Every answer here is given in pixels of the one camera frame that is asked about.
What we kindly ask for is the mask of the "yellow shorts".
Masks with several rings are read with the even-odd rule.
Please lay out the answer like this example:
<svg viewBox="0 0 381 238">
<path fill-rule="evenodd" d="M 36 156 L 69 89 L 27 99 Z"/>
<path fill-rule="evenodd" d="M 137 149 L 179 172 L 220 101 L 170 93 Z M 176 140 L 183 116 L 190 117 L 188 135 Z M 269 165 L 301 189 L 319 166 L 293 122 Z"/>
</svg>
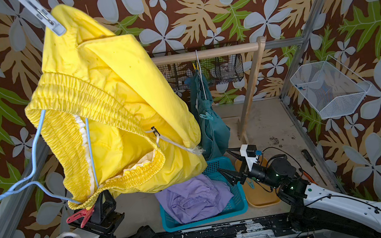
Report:
<svg viewBox="0 0 381 238">
<path fill-rule="evenodd" d="M 66 29 L 46 30 L 42 75 L 25 109 L 64 170 L 72 210 L 156 193 L 205 170 L 201 130 L 138 40 L 58 5 Z"/>
</svg>

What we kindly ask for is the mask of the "pink clothespin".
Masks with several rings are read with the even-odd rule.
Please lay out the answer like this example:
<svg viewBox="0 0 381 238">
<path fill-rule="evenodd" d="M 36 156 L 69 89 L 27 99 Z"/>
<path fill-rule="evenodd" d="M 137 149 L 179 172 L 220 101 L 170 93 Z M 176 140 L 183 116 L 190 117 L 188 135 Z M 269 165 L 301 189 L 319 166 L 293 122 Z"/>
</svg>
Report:
<svg viewBox="0 0 381 238">
<path fill-rule="evenodd" d="M 86 224 L 90 221 L 93 213 L 95 211 L 95 208 L 91 208 L 90 210 L 82 209 L 76 213 L 74 213 L 72 216 L 70 216 L 66 222 L 67 224 L 70 224 L 72 226 L 76 226 L 78 228 L 84 228 Z"/>
</svg>

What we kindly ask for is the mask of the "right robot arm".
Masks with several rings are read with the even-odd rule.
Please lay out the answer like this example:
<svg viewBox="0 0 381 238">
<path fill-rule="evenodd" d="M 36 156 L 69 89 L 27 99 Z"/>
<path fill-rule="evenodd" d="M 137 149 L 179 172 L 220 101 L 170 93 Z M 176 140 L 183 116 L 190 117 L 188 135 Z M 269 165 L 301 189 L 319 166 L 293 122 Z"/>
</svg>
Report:
<svg viewBox="0 0 381 238">
<path fill-rule="evenodd" d="M 243 144 L 227 152 L 241 162 L 239 170 L 219 169 L 229 184 L 247 179 L 270 187 L 290 206 L 286 220 L 295 231 L 330 230 L 358 238 L 381 238 L 381 202 L 360 199 L 323 188 L 304 179 L 305 171 L 290 163 L 281 151 L 262 164 L 264 153 L 255 145 Z"/>
</svg>

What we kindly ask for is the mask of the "purple shorts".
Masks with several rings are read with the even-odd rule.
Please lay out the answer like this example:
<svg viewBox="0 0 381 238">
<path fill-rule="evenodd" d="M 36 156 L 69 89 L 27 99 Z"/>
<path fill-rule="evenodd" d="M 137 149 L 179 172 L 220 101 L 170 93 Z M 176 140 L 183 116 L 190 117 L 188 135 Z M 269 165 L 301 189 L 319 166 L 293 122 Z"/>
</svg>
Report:
<svg viewBox="0 0 381 238">
<path fill-rule="evenodd" d="M 225 182 L 200 174 L 156 193 L 155 197 L 170 217 L 188 224 L 217 216 L 234 195 Z"/>
</svg>

